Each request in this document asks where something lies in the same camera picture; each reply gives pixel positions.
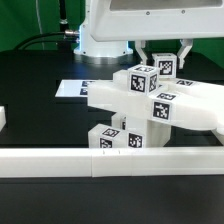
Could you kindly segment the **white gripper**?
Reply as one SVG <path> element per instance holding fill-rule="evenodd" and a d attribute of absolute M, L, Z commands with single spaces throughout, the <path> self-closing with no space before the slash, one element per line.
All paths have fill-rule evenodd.
<path fill-rule="evenodd" d="M 181 39 L 179 68 L 197 38 L 224 37 L 224 0 L 91 0 L 90 34 L 96 41 L 136 41 L 147 64 L 144 40 Z"/>

